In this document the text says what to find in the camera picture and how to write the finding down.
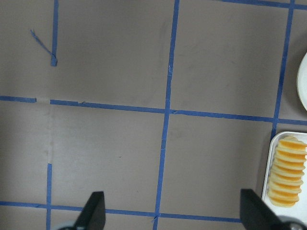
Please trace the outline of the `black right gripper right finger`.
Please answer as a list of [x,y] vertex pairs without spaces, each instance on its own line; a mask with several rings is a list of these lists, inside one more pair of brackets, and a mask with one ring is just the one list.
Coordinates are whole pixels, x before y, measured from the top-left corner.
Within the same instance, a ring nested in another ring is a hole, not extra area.
[[240,220],[246,230],[278,230],[280,219],[252,189],[240,191]]

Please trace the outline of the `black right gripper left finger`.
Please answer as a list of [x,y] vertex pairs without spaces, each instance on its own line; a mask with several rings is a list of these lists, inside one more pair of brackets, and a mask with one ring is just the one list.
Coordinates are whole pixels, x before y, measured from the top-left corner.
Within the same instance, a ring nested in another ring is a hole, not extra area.
[[73,225],[74,230],[103,230],[106,224],[104,192],[92,192]]

